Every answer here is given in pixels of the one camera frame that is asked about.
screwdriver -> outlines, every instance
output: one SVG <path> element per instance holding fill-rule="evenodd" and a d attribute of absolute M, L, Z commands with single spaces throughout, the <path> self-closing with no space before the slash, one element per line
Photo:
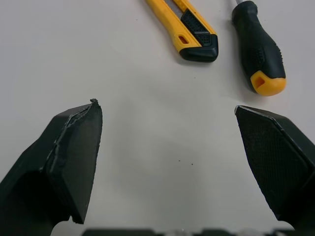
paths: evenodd
<path fill-rule="evenodd" d="M 257 5 L 250 0 L 236 2 L 232 22 L 239 38 L 246 79 L 254 92 L 263 96 L 276 95 L 286 85 L 280 49 L 261 26 Z"/>

yellow utility knife handle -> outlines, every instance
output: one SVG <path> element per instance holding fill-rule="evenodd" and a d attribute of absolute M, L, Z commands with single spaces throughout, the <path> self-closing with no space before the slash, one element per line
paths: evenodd
<path fill-rule="evenodd" d="M 173 0 L 184 13 L 183 17 L 190 17 L 186 17 L 186 20 L 183 17 L 180 19 L 165 0 L 146 1 L 168 30 L 175 48 L 184 59 L 202 62 L 217 59 L 219 49 L 216 32 L 187 0 Z M 200 39 L 206 37 L 206 44 L 202 45 Z"/>

black rubber grip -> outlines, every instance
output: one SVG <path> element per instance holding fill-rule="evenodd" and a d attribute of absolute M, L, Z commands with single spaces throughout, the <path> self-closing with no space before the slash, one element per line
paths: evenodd
<path fill-rule="evenodd" d="M 251 76 L 257 71 L 271 79 L 285 78 L 280 49 L 263 29 L 257 15 L 258 8 L 252 1 L 239 4 L 232 13 L 243 69 L 252 89 Z"/>
<path fill-rule="evenodd" d="M 201 47 L 184 48 L 180 51 L 180 55 L 186 60 L 214 62 L 219 55 L 218 37 L 210 34 L 189 9 L 183 13 L 181 21 L 198 40 Z"/>

black tool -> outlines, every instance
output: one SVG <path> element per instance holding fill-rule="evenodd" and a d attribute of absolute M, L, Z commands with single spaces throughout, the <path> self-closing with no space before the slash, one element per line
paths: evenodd
<path fill-rule="evenodd" d="M 237 2 L 232 21 L 239 37 L 246 79 L 253 91 L 260 95 L 278 94 L 286 86 L 280 49 L 261 26 L 255 3 L 242 0 Z"/>

black screwdriver handle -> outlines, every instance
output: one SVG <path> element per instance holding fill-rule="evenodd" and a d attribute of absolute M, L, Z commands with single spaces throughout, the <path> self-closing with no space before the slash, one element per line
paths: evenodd
<path fill-rule="evenodd" d="M 253 91 L 272 96 L 284 90 L 286 76 L 282 55 L 274 40 L 258 19 L 258 8 L 252 1 L 240 3 L 232 13 L 237 30 L 243 69 Z"/>

